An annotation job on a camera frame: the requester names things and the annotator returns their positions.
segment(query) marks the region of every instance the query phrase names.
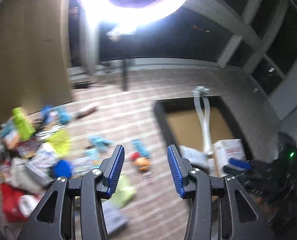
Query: cardboard box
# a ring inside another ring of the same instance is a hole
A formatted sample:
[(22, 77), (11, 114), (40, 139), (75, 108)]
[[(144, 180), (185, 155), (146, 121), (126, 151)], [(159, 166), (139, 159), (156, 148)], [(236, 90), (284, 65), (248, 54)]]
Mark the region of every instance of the cardboard box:
[(220, 140), (213, 144), (216, 170), (219, 177), (227, 174), (223, 172), (223, 166), (229, 163), (230, 158), (246, 160), (241, 139)]

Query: blue gripper pad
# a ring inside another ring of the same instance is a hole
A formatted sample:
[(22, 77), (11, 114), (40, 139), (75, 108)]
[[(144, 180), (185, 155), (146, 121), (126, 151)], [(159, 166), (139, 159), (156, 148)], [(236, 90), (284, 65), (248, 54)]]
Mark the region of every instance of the blue gripper pad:
[(167, 148), (167, 161), (170, 165), (176, 192), (181, 198), (187, 198), (187, 193), (191, 191), (189, 176), (175, 145), (170, 145)]
[(111, 198), (112, 194), (115, 193), (124, 163), (124, 156), (124, 147), (122, 145), (117, 145), (109, 159), (106, 169), (103, 171), (103, 186), (101, 192), (106, 195), (107, 199)]

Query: cardboard panel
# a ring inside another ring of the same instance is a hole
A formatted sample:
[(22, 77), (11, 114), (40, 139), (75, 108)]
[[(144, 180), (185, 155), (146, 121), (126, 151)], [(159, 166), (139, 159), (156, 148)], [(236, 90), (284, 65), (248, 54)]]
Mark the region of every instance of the cardboard panel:
[[(166, 118), (178, 145), (203, 151), (203, 135), (195, 109), (167, 113)], [(211, 107), (210, 111), (210, 133), (212, 143), (223, 139), (238, 139), (233, 136), (221, 112), (216, 107)]]

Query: tan wall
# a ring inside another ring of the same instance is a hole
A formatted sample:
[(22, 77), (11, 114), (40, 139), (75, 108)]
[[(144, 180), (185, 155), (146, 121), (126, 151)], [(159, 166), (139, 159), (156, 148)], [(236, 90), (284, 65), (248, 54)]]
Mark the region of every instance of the tan wall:
[(3, 0), (0, 4), (0, 123), (72, 101), (68, 81), (67, 0)]

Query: floor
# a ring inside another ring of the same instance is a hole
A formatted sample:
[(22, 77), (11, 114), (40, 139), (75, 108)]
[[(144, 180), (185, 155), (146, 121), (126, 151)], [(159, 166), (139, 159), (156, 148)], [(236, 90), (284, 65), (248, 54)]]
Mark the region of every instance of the floor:
[[(121, 78), (117, 74), (99, 77), (98, 87), (73, 90), (75, 101), (66, 104), (69, 113), (98, 102), (99, 110), (67, 130), (72, 137), (68, 160), (81, 157), (89, 144), (87, 136), (98, 134), (125, 147), (122, 173), (127, 174), (136, 188), (135, 198), (122, 211), (130, 222), (126, 230), (114, 239), (172, 239), (184, 238), (188, 219), (188, 205), (175, 192), (167, 163), (166, 148), (152, 107), (154, 100), (191, 97), (196, 85), (211, 89), (211, 95), (220, 95), (231, 109), (249, 142), (253, 156), (271, 161), (276, 154), (279, 120), (266, 96), (239, 69), (161, 69), (133, 71), (129, 74), (129, 91), (121, 91)], [(134, 152), (131, 140), (139, 138), (152, 154), (153, 184), (142, 178), (129, 161)], [(114, 145), (103, 158), (109, 157)], [(7, 225), (8, 239), (16, 239), (22, 224), (8, 224), (0, 205), (0, 229)]]

